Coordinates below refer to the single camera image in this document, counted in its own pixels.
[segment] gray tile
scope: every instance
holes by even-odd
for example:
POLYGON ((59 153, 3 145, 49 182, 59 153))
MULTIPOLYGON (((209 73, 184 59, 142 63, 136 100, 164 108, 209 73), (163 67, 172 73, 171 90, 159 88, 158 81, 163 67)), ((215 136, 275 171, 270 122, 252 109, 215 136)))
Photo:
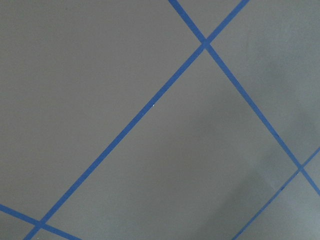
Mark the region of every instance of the gray tile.
POLYGON ((295 170, 204 52, 49 224, 84 240, 169 240, 204 239, 212 223, 211 239, 228 239, 295 170))
POLYGON ((18 240, 23 239, 25 235, 34 226, 18 218, 10 216, 0 211, 0 239, 18 240))
POLYGON ((318 240, 320 199, 299 174, 239 240, 318 240))
POLYGON ((205 37, 237 6, 239 0, 179 0, 205 37))
POLYGON ((40 230, 38 233, 32 238, 32 240, 66 240, 64 237, 56 235, 52 232, 46 230, 40 230))
POLYGON ((315 184, 320 188, 320 154, 318 153, 314 159, 305 167, 315 184))
POLYGON ((250 1, 212 45, 304 161, 320 144, 320 5, 250 1))
POLYGON ((199 42, 166 1, 0 11, 0 203, 40 219, 199 42))

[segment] diagonal blue line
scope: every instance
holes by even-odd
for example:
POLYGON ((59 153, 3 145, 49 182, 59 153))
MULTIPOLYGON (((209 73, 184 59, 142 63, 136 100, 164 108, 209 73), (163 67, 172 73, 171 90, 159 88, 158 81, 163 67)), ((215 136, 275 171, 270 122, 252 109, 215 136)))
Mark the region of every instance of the diagonal blue line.
MULTIPOLYGON (((25 214, 23 214, 23 213, 21 213, 21 212, 18 212, 18 211, 16 211, 16 210, 13 210, 12 208, 7 207, 7 206, 4 206, 4 205, 2 205, 2 204, 0 204, 0 211, 6 213, 6 214, 8 214, 8 215, 11 215, 11 216, 13 216, 13 217, 15 217, 15 218, 17 218, 17 219, 20 219, 20 220, 22 220, 22 221, 25 221, 25 222, 27 222, 27 223, 29 223, 29 224, 32 224, 32 225, 36 225, 36 224, 38 224, 38 222, 39 222, 38 220, 36 220, 36 219, 34 219, 34 218, 32 218, 32 217, 29 217, 29 216, 27 216, 27 215, 25 215, 25 214)), ((53 227, 53 226, 47 225, 47 224, 45 224, 45 225, 43 226, 43 229, 45 229, 45 230, 47 230, 47 231, 49 231, 49 232, 51 232, 51 233, 54 233, 54 234, 56 234, 56 235, 59 235, 60 237, 63 237, 63 238, 65 238, 65 239, 69 239, 69 240, 81 240, 80 238, 78 238, 78 237, 76 237, 76 236, 73 236, 73 235, 71 235, 71 234, 69 234, 69 233, 66 233, 66 232, 64 232, 64 231, 61 231, 61 230, 59 230, 59 229, 57 229, 57 228, 55 228, 55 227, 53 227)))
POLYGON ((87 170, 74 182, 74 184, 64 193, 64 195, 53 205, 44 215, 38 224, 24 237, 30 240, 45 223, 57 212, 66 200, 77 190, 77 188, 87 179, 87 177, 97 168, 97 166, 109 155, 109 153, 121 142, 121 140, 132 130, 132 128, 143 118, 143 116, 153 107, 162 95, 175 83, 182 73, 195 61, 204 50, 201 44, 193 54, 182 64, 173 76, 160 88, 160 90, 148 101, 148 103, 138 112, 129 124, 119 133, 119 135, 109 144, 109 146, 98 156, 98 158, 88 167, 87 170))
MULTIPOLYGON (((261 110, 258 108, 258 106, 255 104, 255 102, 252 100, 252 98, 249 96, 249 94, 246 92, 246 90, 241 86, 240 82, 236 79, 236 77, 233 75, 233 73, 230 71, 230 69, 227 67, 227 65, 224 63, 224 61, 221 59, 221 57, 218 55, 218 53, 214 50, 214 48, 208 44, 208 40, 203 40, 203 34, 198 29, 198 27, 194 24, 192 19, 189 17, 189 15, 185 12, 185 10, 182 8, 182 6, 178 3, 177 0, 171 0, 170 3, 174 7, 174 9, 177 11, 177 13, 180 15, 180 17, 184 20, 186 25, 191 29, 193 33, 196 33, 196 37, 201 43, 204 43, 206 50, 209 52, 210 56, 213 58, 213 60, 218 64, 220 69, 223 71, 223 73, 228 77, 228 79, 231 81, 231 83, 234 85, 234 87, 237 89, 237 91, 241 94, 241 96, 244 98, 244 100, 249 104, 249 106, 252 108, 252 110, 255 112, 255 114, 259 117, 259 119, 262 121, 262 123, 266 126, 266 128, 269 130, 269 132, 272 134, 274 139, 279 143, 279 145, 282 147, 282 149, 286 152, 286 154, 290 157, 290 159, 293 161, 293 163, 296 165, 298 169, 300 169, 301 164, 295 157, 295 155, 291 152, 289 147, 285 144, 285 142, 282 140, 282 138, 278 135, 274 127, 271 125, 271 123, 267 120, 267 118, 264 116, 264 114, 261 112, 261 110)), ((316 185, 316 183, 313 181, 313 179, 309 176, 309 174, 306 172, 305 169, 301 170, 303 176, 305 179, 309 182, 309 184, 313 187, 313 189, 316 191, 316 193, 320 196, 320 189, 316 185)))
POLYGON ((282 192, 283 189, 298 175, 298 173, 320 152, 320 147, 304 162, 304 164, 292 174, 289 179, 276 191, 276 193, 263 205, 262 208, 244 225, 243 228, 232 238, 236 240, 251 224, 252 222, 272 203, 273 200, 282 192))

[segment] grid line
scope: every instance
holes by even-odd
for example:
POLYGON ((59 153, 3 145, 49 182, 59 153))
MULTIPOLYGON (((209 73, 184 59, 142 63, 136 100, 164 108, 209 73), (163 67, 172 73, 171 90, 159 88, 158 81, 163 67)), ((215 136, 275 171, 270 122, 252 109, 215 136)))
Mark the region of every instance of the grid line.
POLYGON ((280 189, 267 201, 267 203, 248 221, 248 223, 234 236, 232 240, 237 239, 240 234, 268 207, 269 204, 281 193, 281 191, 294 179, 294 177, 302 172, 309 184, 320 196, 320 190, 314 183, 313 179, 305 171, 304 167, 320 152, 320 147, 301 165, 285 142, 280 138, 278 133, 272 127, 267 118, 260 111, 258 106, 247 94, 236 77, 229 70, 227 65, 220 58, 218 53, 210 45, 210 43, 218 36, 218 34, 234 19, 234 17, 242 10, 249 0, 242 0, 228 14, 228 16, 216 27, 216 29, 207 37, 201 33, 192 19, 188 16, 177 0, 169 0, 174 9, 178 12, 193 34, 201 42, 200 46, 192 53, 192 55, 181 65, 181 67, 172 75, 172 77, 163 85, 163 87, 148 101, 148 103, 138 112, 138 114, 128 123, 128 125, 119 133, 119 135, 108 145, 108 147, 99 155, 99 157, 89 166, 89 168, 74 182, 74 184, 65 192, 65 194, 53 205, 53 207, 44 215, 41 220, 36 220, 23 213, 15 211, 9 207, 0 204, 0 211, 18 218, 22 221, 34 225, 34 228, 25 236, 24 240, 30 240, 40 229, 47 230, 53 234, 59 235, 69 240, 81 240, 69 233, 61 231, 53 226, 47 225, 46 222, 58 211, 58 209, 68 200, 68 198, 77 190, 77 188, 87 179, 87 177, 98 167, 98 165, 109 155, 109 153, 121 142, 121 140, 132 130, 132 128, 143 118, 143 116, 154 106, 154 104, 164 95, 164 93, 175 83, 175 81, 183 74, 183 72, 197 59, 197 57, 206 49, 214 61, 218 64, 224 74, 228 77, 231 83, 235 86, 242 97, 247 101, 255 114, 259 117, 262 123, 266 126, 274 139, 279 143, 282 149, 287 153, 298 170, 280 187, 280 189))

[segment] concrete floor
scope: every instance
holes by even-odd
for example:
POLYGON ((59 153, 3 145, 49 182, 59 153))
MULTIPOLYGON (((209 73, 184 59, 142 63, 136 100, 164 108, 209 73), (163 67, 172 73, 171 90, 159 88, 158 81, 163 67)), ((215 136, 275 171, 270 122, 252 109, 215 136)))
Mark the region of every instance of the concrete floor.
MULTIPOLYGON (((208 37, 240 1, 179 3, 208 37)), ((41 220, 201 43, 166 0, 0 5, 0 240, 22 240, 5 209, 41 220)), ((211 43, 299 164, 320 146, 319 12, 251 0, 211 43)), ((304 169, 237 239, 319 239, 320 154, 304 169)), ((204 50, 46 224, 231 240, 296 171, 204 50)))

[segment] gray surface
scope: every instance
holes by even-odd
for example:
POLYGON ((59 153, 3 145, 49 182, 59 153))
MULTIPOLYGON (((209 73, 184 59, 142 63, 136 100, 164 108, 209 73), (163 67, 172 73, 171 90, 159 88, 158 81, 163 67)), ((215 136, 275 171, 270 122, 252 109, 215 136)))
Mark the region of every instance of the gray surface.
MULTIPOLYGON (((207 36, 238 1, 180 3, 207 36)), ((212 44, 301 163, 320 145, 319 8, 252 0, 212 44)), ((0 204, 39 220, 200 43, 166 0, 0 13, 0 204)), ((295 170, 204 52, 49 224, 83 240, 228 240, 295 170)), ((300 174, 241 239, 315 239, 319 202, 300 174)), ((1 240, 31 229, 0 223, 1 240)))
POLYGON ((319 196, 299 174, 239 240, 318 240, 319 196))

